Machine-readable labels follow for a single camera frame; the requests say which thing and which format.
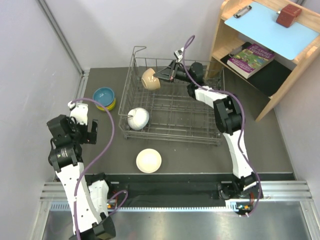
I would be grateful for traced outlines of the tan speckled bowl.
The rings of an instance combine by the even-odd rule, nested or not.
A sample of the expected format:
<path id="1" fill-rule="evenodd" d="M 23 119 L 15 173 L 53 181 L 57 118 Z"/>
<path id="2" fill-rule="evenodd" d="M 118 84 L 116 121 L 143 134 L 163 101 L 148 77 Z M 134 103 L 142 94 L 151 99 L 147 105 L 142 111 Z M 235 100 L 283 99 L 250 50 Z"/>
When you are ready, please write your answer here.
<path id="1" fill-rule="evenodd" d="M 161 88 L 160 80 L 154 76 L 156 72 L 152 68 L 148 68 L 141 77 L 142 85 L 149 91 L 154 91 Z"/>

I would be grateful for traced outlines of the white bowl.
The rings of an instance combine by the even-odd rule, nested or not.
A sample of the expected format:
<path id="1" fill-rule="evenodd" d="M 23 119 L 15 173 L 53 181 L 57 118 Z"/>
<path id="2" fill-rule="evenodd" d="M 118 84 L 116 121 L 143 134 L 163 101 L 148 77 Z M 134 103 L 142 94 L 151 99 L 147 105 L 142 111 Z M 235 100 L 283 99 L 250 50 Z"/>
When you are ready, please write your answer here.
<path id="1" fill-rule="evenodd" d="M 131 109 L 127 115 L 128 125 L 131 129 L 135 131 L 143 129 L 150 119 L 149 112 L 141 107 Z"/>

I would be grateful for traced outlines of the cream bowl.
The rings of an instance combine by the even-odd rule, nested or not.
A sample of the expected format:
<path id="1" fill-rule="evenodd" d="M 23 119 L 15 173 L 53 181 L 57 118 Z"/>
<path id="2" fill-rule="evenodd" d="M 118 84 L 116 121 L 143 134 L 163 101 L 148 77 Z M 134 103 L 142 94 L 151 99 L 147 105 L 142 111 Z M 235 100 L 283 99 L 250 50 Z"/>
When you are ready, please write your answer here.
<path id="1" fill-rule="evenodd" d="M 160 153 L 152 148 L 142 150 L 136 157 L 137 168 L 146 174 L 155 173 L 162 164 Z"/>

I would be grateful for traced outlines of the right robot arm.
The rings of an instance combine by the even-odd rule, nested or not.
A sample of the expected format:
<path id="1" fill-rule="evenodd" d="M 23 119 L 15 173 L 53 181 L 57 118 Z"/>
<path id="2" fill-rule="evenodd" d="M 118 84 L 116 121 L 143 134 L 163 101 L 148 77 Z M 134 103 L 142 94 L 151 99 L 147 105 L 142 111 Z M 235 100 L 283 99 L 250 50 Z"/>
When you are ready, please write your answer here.
<path id="1" fill-rule="evenodd" d="M 205 85 L 204 67 L 194 62 L 189 68 L 173 60 L 166 68 L 151 75 L 159 80 L 172 83 L 174 80 L 188 82 L 187 92 L 193 99 L 213 108 L 215 125 L 226 139 L 232 160 L 234 179 L 231 186 L 220 189 L 224 199 L 245 198 L 253 191 L 257 198 L 262 196 L 261 180 L 249 162 L 244 140 L 244 111 L 238 99 L 223 90 L 214 90 Z"/>

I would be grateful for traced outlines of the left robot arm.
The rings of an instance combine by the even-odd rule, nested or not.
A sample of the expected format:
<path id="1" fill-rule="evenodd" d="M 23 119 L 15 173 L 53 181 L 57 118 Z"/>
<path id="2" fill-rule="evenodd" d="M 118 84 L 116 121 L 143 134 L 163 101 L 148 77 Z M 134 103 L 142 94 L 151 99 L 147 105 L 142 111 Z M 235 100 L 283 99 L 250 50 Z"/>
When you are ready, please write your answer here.
<path id="1" fill-rule="evenodd" d="M 93 175 L 87 181 L 84 171 L 82 144 L 96 144 L 98 122 L 91 130 L 75 117 L 61 114 L 47 122 L 52 134 L 48 162 L 62 183 L 72 215 L 73 240 L 111 240 L 116 236 L 113 220 L 108 214 L 107 198 L 114 191 L 105 174 Z"/>

